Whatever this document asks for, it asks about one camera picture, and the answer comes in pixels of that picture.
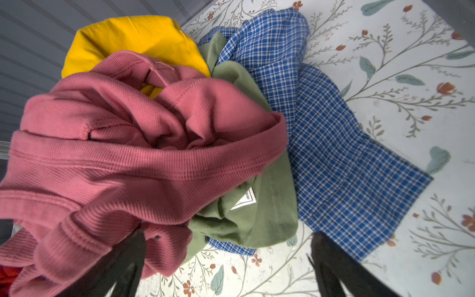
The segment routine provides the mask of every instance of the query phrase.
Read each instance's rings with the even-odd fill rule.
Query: care label
[[[238,209],[239,207],[243,207],[246,205],[254,204],[256,203],[256,197],[254,196],[254,191],[252,190],[252,187],[249,188],[249,190],[242,196],[241,199],[236,203],[236,205],[231,208],[231,210]]]

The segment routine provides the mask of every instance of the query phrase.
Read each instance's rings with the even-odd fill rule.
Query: ribbed fabric
[[[143,83],[164,89],[151,100]],[[139,225],[142,277],[171,275],[190,218],[286,144],[281,113],[189,67],[120,51],[64,78],[27,102],[0,184],[0,218],[24,226],[0,247],[24,267],[11,296],[58,294]]]

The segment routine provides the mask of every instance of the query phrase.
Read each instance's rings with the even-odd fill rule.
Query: pink ribbed shirt
[[[151,100],[143,83],[164,89]],[[142,277],[171,275],[190,218],[259,175],[286,135],[282,114],[232,84],[149,56],[120,51],[64,78],[28,101],[0,184],[0,218],[24,227],[0,247],[0,264],[24,267],[11,296],[58,294],[137,226]]]

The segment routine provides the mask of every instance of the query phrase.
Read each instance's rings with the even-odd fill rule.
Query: blue plaid shirt
[[[309,29],[299,12],[268,10],[240,29],[213,28],[200,44],[218,30],[228,40],[218,64],[243,65],[272,109],[285,115],[299,219],[364,259],[392,236],[432,178],[363,133],[337,86],[302,63]]]

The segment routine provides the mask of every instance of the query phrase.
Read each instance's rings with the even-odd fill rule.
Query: red garment
[[[164,90],[151,100],[142,83]],[[231,83],[149,56],[120,51],[64,78],[28,101],[0,184],[0,218],[24,227],[0,247],[0,264],[24,267],[10,294],[58,294],[139,224],[142,277],[170,276],[190,218],[262,173],[286,135],[282,114]]]
[[[8,291],[21,268],[0,266],[0,297],[8,297]]]

